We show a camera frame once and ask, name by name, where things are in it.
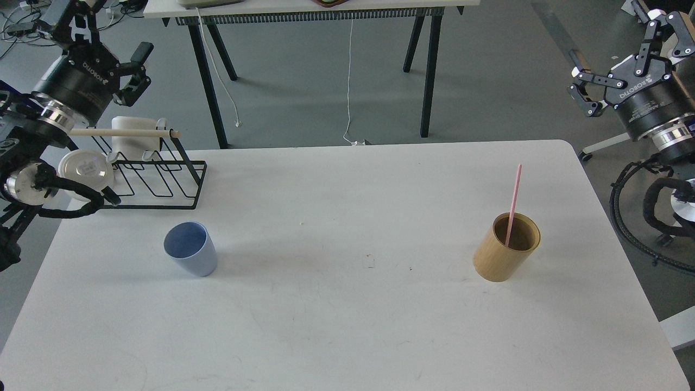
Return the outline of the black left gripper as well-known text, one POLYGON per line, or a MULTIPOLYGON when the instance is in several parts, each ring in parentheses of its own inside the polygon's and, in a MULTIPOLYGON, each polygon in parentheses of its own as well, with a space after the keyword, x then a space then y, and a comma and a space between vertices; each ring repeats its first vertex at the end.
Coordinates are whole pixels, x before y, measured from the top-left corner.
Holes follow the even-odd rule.
POLYGON ((97 13, 105 1, 52 1, 37 20, 38 34, 65 52, 56 59, 32 95, 42 101, 56 100, 77 112, 89 126, 97 124, 111 101, 134 106, 151 84, 146 60, 154 50, 141 42, 126 64, 101 42, 97 13), (120 78, 129 81, 120 87, 120 78))

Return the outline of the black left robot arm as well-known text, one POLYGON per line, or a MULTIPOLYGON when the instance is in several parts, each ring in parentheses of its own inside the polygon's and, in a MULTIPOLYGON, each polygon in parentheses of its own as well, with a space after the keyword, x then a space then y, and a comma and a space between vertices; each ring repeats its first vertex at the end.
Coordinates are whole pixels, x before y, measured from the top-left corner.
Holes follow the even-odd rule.
POLYGON ((154 49, 142 42, 128 62, 102 43, 97 13, 104 1, 52 1, 41 17, 14 24, 8 35, 37 33, 54 42, 61 56, 30 93, 2 83, 1 267, 20 261, 19 238, 33 218, 72 219, 93 215, 105 202, 118 204, 112 191, 93 190, 60 178, 42 160, 49 146, 77 149, 70 131, 77 122, 97 124, 107 106, 132 106, 149 87, 146 60, 154 49))

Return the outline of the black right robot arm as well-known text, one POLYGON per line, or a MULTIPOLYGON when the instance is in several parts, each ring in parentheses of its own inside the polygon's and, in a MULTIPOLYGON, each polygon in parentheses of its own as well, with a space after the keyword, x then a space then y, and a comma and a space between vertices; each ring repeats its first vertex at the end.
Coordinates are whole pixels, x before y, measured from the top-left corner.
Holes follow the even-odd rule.
POLYGON ((657 180, 646 191, 646 223, 671 237, 693 237, 693 97, 675 65, 693 55, 693 24, 683 12, 632 7, 646 25, 638 51, 607 75, 591 72, 583 55, 571 50, 573 82, 567 91, 588 117, 612 108, 633 141, 647 138, 675 180, 657 180))

